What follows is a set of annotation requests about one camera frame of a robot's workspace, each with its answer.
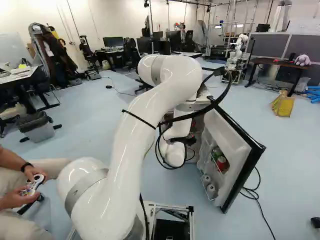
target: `hand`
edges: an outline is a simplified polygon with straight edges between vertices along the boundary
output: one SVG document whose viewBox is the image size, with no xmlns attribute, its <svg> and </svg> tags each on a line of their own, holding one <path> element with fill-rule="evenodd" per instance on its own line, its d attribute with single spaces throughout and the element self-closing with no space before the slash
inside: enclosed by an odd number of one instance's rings
<svg viewBox="0 0 320 240">
<path fill-rule="evenodd" d="M 37 168 L 37 167 L 33 167 L 33 166 L 26 166 L 24 168 L 24 174 L 26 175 L 26 177 L 31 181 L 33 182 L 35 180 L 34 178 L 34 175 L 36 174 L 42 174 L 44 176 L 44 181 L 43 183 L 45 183 L 47 181 L 47 176 L 48 174 L 43 171 L 42 169 L 40 168 Z"/>
<path fill-rule="evenodd" d="M 40 196 L 40 192 L 35 192 L 33 196 L 20 196 L 20 192 L 27 189 L 27 186 L 22 186 L 11 192 L 8 192 L 3 198 L 0 199 L 0 210 L 19 208 L 24 204 L 35 202 Z"/>
</svg>

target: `knee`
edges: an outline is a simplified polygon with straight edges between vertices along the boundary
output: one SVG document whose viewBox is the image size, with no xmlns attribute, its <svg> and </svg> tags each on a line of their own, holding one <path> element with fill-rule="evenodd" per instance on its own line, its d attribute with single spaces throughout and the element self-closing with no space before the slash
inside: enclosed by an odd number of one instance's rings
<svg viewBox="0 0 320 240">
<path fill-rule="evenodd" d="M 48 174 L 48 179 L 56 179 L 62 169 L 68 165 L 69 158 L 48 158 L 30 161 L 35 167 L 41 168 Z"/>
<path fill-rule="evenodd" d="M 37 226 L 33 221 L 22 218 L 9 217 L 10 225 L 1 239 L 4 240 L 54 240 L 53 235 L 45 229 Z"/>
</svg>

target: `wrist watch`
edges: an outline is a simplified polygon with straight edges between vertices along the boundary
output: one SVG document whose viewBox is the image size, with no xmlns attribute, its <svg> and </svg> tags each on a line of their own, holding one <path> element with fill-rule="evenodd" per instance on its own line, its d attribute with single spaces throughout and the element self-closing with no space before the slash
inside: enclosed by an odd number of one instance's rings
<svg viewBox="0 0 320 240">
<path fill-rule="evenodd" d="M 33 165 L 30 162 L 26 162 L 25 164 L 22 165 L 22 167 L 20 168 L 20 171 L 25 173 L 25 168 L 26 166 L 31 166 L 33 167 Z"/>
</svg>

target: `khaki pants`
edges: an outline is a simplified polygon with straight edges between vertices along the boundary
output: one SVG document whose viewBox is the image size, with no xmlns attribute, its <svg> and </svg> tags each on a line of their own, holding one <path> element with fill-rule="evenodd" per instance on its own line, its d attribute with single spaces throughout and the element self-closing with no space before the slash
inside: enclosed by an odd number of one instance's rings
<svg viewBox="0 0 320 240">
<path fill-rule="evenodd" d="M 30 161 L 35 167 L 45 170 L 48 179 L 56 179 L 69 162 L 66 158 Z M 7 192 L 26 185 L 26 181 L 27 177 L 22 172 L 0 167 L 0 198 Z M 0 211 L 0 240 L 54 240 L 54 237 L 33 221 L 7 209 Z"/>
</svg>

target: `gray trash can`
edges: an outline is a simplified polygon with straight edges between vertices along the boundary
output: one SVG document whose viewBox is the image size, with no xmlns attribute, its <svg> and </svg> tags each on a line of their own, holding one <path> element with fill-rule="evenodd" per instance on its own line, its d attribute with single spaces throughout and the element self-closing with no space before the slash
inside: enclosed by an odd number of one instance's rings
<svg viewBox="0 0 320 240">
<path fill-rule="evenodd" d="M 55 135 L 52 123 L 52 118 L 47 116 L 46 112 L 40 111 L 20 118 L 16 122 L 16 126 L 20 132 L 29 137 L 31 141 L 39 143 Z"/>
</svg>

